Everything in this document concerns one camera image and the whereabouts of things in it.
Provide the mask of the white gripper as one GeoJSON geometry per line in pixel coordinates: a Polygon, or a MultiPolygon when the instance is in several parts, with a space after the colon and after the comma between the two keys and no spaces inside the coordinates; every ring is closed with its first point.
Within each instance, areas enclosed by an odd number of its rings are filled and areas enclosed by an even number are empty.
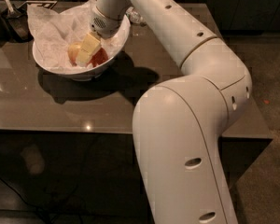
{"type": "Polygon", "coordinates": [[[101,48],[101,37],[114,36],[121,26],[122,20],[113,20],[102,14],[97,7],[90,13],[90,28],[94,33],[87,33],[76,57],[76,64],[86,67],[92,56],[101,48]]]}

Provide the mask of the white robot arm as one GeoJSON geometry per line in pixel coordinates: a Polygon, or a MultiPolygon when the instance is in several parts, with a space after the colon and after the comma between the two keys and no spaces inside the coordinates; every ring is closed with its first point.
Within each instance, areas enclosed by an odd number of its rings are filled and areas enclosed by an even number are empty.
{"type": "Polygon", "coordinates": [[[217,141],[250,101],[248,69],[174,0],[97,0],[91,29],[111,37],[128,7],[182,72],[144,93],[133,112],[134,148],[155,224],[238,224],[217,141]]]}

